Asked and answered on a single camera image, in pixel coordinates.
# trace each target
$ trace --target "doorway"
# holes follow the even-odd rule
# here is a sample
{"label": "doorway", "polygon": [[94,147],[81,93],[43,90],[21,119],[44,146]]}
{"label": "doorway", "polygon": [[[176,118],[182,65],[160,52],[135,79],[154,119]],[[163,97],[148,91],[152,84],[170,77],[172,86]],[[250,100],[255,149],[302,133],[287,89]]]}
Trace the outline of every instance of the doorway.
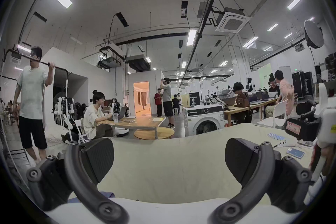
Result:
{"label": "doorway", "polygon": [[151,117],[151,97],[149,81],[133,83],[134,108],[137,117]]}

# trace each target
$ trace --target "curtain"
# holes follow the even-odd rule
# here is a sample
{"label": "curtain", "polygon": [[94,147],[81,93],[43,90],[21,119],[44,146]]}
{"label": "curtain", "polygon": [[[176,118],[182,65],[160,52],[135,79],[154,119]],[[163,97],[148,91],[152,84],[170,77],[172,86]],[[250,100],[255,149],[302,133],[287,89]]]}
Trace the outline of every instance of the curtain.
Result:
{"label": "curtain", "polygon": [[141,92],[141,104],[145,110],[145,106],[147,105],[147,92]]}

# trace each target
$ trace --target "washing machine door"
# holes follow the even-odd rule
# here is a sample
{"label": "washing machine door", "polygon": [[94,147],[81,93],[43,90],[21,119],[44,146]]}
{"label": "washing machine door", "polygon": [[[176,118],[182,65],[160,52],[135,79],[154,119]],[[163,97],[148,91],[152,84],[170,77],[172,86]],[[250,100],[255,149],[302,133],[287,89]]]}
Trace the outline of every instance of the washing machine door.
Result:
{"label": "washing machine door", "polygon": [[219,130],[220,124],[214,117],[204,117],[200,119],[194,126],[193,135],[209,133]]}

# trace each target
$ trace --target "black shorts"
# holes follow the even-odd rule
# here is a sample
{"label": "black shorts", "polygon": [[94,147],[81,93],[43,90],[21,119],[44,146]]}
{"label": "black shorts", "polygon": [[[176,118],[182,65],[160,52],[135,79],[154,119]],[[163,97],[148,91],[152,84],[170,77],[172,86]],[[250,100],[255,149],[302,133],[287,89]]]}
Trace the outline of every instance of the black shorts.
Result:
{"label": "black shorts", "polygon": [[26,117],[19,117],[19,132],[23,148],[33,146],[30,133],[33,135],[34,144],[39,149],[47,148],[47,141],[44,136],[42,120],[32,120]]}
{"label": "black shorts", "polygon": [[171,117],[173,115],[172,101],[163,102],[163,111],[165,112],[166,117]]}

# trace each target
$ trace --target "sign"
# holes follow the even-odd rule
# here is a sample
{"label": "sign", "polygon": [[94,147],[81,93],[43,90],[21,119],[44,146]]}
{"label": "sign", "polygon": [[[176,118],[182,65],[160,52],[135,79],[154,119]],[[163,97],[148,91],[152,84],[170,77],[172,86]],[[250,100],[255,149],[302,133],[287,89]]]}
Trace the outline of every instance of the sign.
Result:
{"label": "sign", "polygon": [[190,99],[190,106],[200,105],[200,93],[199,92],[192,92],[189,93],[189,99]]}

